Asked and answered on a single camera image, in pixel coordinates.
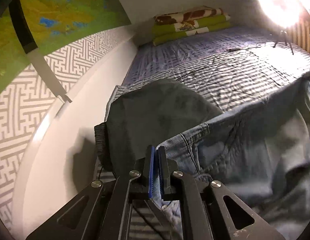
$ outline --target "denim fabric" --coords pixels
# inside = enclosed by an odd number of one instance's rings
[[[165,142],[167,158],[203,181],[218,179],[287,240],[310,221],[310,81],[239,106]],[[181,231],[176,203],[154,202]]]

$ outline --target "painting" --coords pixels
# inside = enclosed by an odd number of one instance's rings
[[[43,55],[93,33],[130,24],[119,0],[20,1]],[[0,92],[28,64],[7,9],[0,18]]]

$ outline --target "metal screw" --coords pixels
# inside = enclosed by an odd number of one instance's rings
[[[183,172],[181,172],[181,171],[174,171],[173,172],[173,176],[179,178],[179,177],[183,176]]]
[[[212,186],[212,187],[218,188],[218,187],[221,187],[221,185],[222,185],[222,183],[221,183],[219,180],[213,180],[213,181],[211,182],[211,186]]]
[[[132,171],[129,172],[129,175],[132,176],[132,177],[137,177],[137,176],[139,176],[139,171],[132,170]]]
[[[91,183],[91,186],[92,187],[100,187],[102,184],[102,182],[100,180],[94,180],[92,183]]]

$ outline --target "black strap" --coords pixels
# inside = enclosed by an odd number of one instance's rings
[[[95,140],[98,159],[106,171],[113,171],[110,160],[107,125],[105,122],[95,126]]]
[[[20,0],[11,1],[9,4],[9,12],[18,40],[25,53],[27,54],[38,48],[23,14]]]

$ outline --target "mattress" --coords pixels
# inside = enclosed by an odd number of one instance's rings
[[[236,27],[168,42],[162,47],[143,46],[123,83],[127,85],[115,87],[105,119],[111,103],[119,96],[162,78],[179,80],[224,112],[248,102],[267,100],[269,93],[310,69],[310,54],[293,44],[292,55],[283,42],[273,48],[273,37],[266,33]],[[170,55],[168,51],[173,46],[176,50]],[[230,48],[242,49],[228,52]],[[131,238],[161,239],[138,216],[134,219],[139,219],[143,226],[136,230],[133,225]]]
[[[264,29],[237,26],[169,41],[159,46],[148,43],[139,48],[123,86],[131,85],[181,63],[201,59],[230,48],[263,44],[275,39],[276,37]]]

